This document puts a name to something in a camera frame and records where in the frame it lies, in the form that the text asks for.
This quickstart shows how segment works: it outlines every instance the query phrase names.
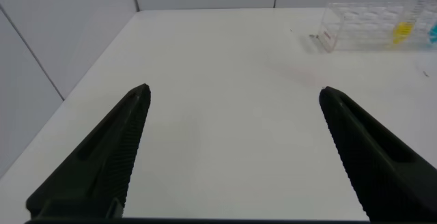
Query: clear tube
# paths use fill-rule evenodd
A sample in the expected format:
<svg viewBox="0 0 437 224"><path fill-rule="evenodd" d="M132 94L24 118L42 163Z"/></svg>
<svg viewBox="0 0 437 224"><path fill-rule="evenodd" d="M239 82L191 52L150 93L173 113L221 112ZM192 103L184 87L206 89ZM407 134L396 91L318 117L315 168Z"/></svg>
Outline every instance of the clear tube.
<svg viewBox="0 0 437 224"><path fill-rule="evenodd" d="M425 9L429 0L407 0L400 20L393 30L393 43L399 44L406 40L414 29L417 18Z"/></svg>

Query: yellow liquid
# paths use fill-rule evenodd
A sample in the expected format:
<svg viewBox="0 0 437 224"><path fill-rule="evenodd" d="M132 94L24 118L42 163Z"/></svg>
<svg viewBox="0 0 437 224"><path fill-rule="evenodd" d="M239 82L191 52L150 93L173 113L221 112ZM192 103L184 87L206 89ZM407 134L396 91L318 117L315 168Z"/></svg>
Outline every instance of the yellow liquid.
<svg viewBox="0 0 437 224"><path fill-rule="evenodd" d="M406 40L414 28L414 23L402 22L399 23L393 30L393 43L399 44Z"/></svg>

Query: white table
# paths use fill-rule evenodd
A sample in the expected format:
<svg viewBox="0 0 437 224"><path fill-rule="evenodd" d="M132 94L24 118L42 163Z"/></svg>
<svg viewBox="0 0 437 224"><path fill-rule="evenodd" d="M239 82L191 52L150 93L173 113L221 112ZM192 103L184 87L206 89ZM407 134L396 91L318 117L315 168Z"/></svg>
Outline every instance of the white table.
<svg viewBox="0 0 437 224"><path fill-rule="evenodd" d="M308 37L322 13L139 12L0 179L1 222L28 220L28 196L141 83L124 216L367 220L318 94L345 92L436 166L436 53L324 53Z"/></svg>

